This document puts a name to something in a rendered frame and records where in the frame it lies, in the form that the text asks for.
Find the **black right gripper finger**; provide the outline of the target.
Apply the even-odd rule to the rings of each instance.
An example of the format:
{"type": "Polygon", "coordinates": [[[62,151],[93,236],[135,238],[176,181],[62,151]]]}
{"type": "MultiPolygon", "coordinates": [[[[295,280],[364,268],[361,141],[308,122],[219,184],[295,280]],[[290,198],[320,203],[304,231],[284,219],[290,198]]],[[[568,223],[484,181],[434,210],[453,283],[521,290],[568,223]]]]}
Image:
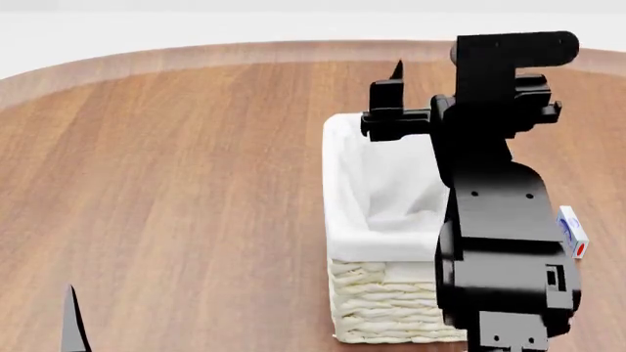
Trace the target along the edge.
{"type": "Polygon", "coordinates": [[[393,73],[385,80],[370,84],[369,110],[403,110],[403,62],[398,61],[393,73]]]}
{"type": "Polygon", "coordinates": [[[514,102],[523,108],[544,108],[552,98],[547,78],[539,73],[523,73],[515,77],[514,102]]]}

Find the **white cloth basket liner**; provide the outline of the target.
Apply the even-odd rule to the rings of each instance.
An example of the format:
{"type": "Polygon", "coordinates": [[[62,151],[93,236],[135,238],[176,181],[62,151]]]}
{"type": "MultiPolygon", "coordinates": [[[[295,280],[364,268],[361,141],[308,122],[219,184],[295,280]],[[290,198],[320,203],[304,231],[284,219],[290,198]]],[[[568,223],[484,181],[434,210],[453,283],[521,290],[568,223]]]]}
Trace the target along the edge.
{"type": "Polygon", "coordinates": [[[430,138],[373,143],[359,113],[323,125],[322,186],[327,255],[345,262],[433,260],[449,191],[430,138]]]}

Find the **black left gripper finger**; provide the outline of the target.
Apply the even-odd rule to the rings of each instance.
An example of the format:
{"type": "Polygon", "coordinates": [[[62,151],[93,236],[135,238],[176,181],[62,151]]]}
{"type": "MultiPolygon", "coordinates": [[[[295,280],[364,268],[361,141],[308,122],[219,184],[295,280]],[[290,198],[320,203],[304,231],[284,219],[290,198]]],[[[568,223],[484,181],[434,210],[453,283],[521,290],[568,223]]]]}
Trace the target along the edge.
{"type": "Polygon", "coordinates": [[[89,344],[75,289],[67,287],[60,352],[93,352],[89,344]]]}

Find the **woven wicker basket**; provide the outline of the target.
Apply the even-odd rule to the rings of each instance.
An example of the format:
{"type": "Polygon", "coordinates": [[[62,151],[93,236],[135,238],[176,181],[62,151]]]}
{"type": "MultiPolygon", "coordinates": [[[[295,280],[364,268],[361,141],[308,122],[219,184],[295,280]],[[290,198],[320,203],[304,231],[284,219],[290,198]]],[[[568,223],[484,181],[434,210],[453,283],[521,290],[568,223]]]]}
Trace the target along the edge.
{"type": "Polygon", "coordinates": [[[434,263],[328,260],[334,337],[349,344],[464,342],[444,324],[434,263]]]}

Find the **small white blue box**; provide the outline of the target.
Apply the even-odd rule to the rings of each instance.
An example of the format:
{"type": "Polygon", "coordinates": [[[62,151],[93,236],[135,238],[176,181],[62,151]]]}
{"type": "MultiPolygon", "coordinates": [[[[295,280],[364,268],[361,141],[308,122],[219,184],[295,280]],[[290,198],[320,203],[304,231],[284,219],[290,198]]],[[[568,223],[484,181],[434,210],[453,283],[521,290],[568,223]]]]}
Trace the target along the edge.
{"type": "Polygon", "coordinates": [[[571,257],[581,259],[589,246],[589,239],[571,206],[561,205],[559,207],[557,224],[561,228],[565,242],[571,251],[571,257]]]}

